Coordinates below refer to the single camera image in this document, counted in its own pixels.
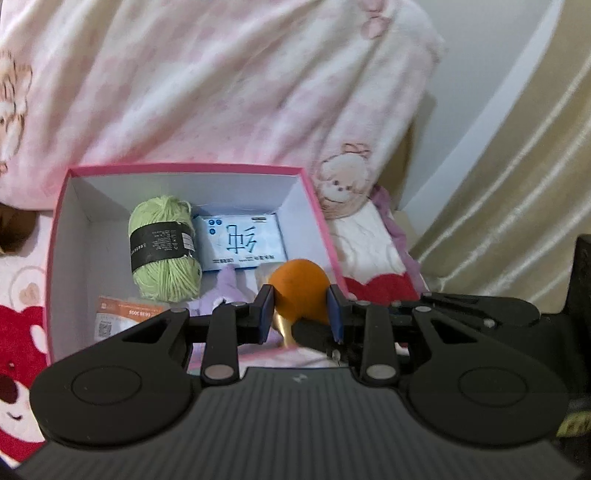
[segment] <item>white wall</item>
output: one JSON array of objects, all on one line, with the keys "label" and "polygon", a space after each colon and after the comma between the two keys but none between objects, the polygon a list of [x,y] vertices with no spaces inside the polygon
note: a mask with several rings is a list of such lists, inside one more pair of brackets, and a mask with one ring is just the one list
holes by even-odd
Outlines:
[{"label": "white wall", "polygon": [[543,57],[564,0],[417,0],[446,39],[417,116],[400,208],[419,235],[508,115]]}]

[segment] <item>plush toy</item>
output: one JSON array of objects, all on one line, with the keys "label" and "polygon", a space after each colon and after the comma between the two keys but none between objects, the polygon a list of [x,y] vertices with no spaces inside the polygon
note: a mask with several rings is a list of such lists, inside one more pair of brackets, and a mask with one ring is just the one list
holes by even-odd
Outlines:
[{"label": "plush toy", "polygon": [[234,265],[226,264],[217,274],[217,283],[214,288],[197,300],[187,302],[191,315],[211,315],[213,310],[219,307],[222,302],[232,303],[233,301],[249,302],[236,283],[236,271]]},{"label": "plush toy", "polygon": [[17,466],[44,441],[29,403],[29,389],[47,366],[43,308],[21,313],[0,305],[0,458]]},{"label": "plush toy", "polygon": [[345,143],[339,155],[314,162],[312,180],[326,219],[352,215],[367,200],[375,178],[370,155],[366,144]]}]

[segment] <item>red bear print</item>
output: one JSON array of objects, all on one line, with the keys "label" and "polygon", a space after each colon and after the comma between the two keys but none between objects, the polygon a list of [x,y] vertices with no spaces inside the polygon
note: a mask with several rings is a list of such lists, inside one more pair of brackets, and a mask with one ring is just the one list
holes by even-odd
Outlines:
[{"label": "red bear print", "polygon": [[44,441],[29,404],[29,389],[47,366],[43,308],[21,313],[0,305],[0,458],[17,466]]}]

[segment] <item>beige curtain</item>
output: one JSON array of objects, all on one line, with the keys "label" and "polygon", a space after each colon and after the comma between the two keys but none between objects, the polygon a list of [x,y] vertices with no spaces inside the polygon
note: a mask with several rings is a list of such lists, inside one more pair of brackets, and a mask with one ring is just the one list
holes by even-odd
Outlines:
[{"label": "beige curtain", "polygon": [[591,1],[566,0],[530,84],[412,254],[434,291],[555,312],[580,233],[591,233]]}]

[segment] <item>purple plush toy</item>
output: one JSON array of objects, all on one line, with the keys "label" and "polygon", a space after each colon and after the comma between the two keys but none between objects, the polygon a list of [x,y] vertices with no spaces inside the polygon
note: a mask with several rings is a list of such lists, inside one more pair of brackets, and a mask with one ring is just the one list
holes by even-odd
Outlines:
[{"label": "purple plush toy", "polygon": [[[223,301],[226,303],[232,303],[233,301],[250,301],[246,295],[238,289],[236,284],[236,272],[234,271],[234,265],[232,264],[224,265],[218,272],[215,287],[207,293],[204,293],[200,299],[188,302],[187,306],[189,307],[189,312],[192,316],[211,315],[213,310],[219,307]],[[271,329],[267,341],[263,345],[241,345],[238,347],[238,353],[240,355],[247,355],[267,349],[279,348],[282,342],[283,337],[276,330]],[[189,372],[192,374],[199,373],[204,349],[204,343],[193,344],[193,354],[189,363]]]},{"label": "purple plush toy", "polygon": [[236,272],[234,265],[226,264],[217,274],[216,286],[209,290],[197,300],[187,303],[189,312],[195,315],[211,315],[213,310],[219,307],[222,302],[232,303],[233,301],[249,302],[236,284]]}]

